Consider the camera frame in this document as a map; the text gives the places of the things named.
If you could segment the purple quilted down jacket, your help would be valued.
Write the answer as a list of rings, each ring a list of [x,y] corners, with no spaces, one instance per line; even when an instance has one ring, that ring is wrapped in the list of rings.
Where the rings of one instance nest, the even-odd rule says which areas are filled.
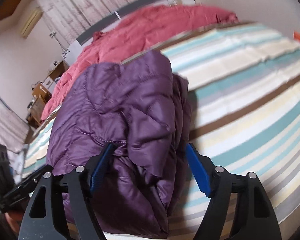
[[[191,127],[188,82],[149,51],[129,64],[103,62],[74,82],[53,123],[46,163],[66,174],[111,142],[91,204],[103,231],[166,238],[183,190]]]

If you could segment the white deer print pillow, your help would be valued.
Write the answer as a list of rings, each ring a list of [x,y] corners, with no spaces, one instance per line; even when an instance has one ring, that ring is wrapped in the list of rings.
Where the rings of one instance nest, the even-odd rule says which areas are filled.
[[[25,155],[26,149],[22,148],[21,151],[18,153],[14,153],[12,151],[7,151],[7,155],[10,162],[10,168],[12,169],[13,177],[17,177],[21,175],[23,170],[24,162],[25,162]]]

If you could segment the side window curtain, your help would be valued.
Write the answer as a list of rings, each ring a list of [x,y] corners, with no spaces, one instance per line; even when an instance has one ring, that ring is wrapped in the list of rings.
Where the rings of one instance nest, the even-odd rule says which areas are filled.
[[[0,144],[19,152],[29,133],[29,126],[10,110],[0,98]]]

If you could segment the wooden chair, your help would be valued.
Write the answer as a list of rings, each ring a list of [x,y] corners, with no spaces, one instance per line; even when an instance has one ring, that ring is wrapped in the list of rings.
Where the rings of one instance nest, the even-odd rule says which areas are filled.
[[[42,124],[41,117],[45,105],[45,100],[39,96],[29,108],[29,114],[26,120],[31,127],[38,128]]]

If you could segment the wooden desk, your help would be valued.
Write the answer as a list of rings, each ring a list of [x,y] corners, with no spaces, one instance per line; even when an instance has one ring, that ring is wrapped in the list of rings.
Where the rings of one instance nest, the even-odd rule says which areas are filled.
[[[61,61],[55,65],[53,70],[49,72],[48,76],[51,79],[55,80],[61,77],[68,70],[68,68],[69,68],[68,64],[65,61]]]

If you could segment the patterned white pink curtain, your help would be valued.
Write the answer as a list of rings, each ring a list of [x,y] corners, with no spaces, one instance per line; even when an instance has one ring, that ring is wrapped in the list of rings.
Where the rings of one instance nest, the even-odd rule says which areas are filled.
[[[136,0],[36,0],[51,31],[68,44],[112,12]]]

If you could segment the red pink quilted duvet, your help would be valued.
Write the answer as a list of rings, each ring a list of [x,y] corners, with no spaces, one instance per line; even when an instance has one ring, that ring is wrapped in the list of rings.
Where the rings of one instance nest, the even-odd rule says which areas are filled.
[[[234,12],[205,5],[158,5],[139,9],[122,19],[114,29],[93,34],[92,43],[82,50],[58,81],[41,120],[64,101],[74,81],[92,64],[120,63],[179,33],[211,24],[237,22]]]

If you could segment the white grey bed headboard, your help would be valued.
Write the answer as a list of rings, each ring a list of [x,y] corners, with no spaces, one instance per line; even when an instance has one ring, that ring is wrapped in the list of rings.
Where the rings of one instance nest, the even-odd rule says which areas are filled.
[[[128,5],[111,12],[108,16],[98,21],[81,35],[79,35],[65,50],[63,54],[64,61],[68,66],[72,65],[77,60],[83,48],[91,44],[93,40],[93,34],[95,32],[107,32],[111,29],[114,29],[122,19],[139,9],[156,5],[194,5],[195,3],[195,0],[136,0],[132,3],[129,3]]]

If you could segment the wall air conditioner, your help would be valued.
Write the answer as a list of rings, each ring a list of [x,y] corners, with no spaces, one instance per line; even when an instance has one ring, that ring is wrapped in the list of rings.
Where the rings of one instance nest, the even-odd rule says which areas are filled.
[[[40,7],[34,8],[20,30],[22,38],[27,38],[30,35],[31,31],[33,31],[36,24],[42,18],[42,15],[43,11]]]

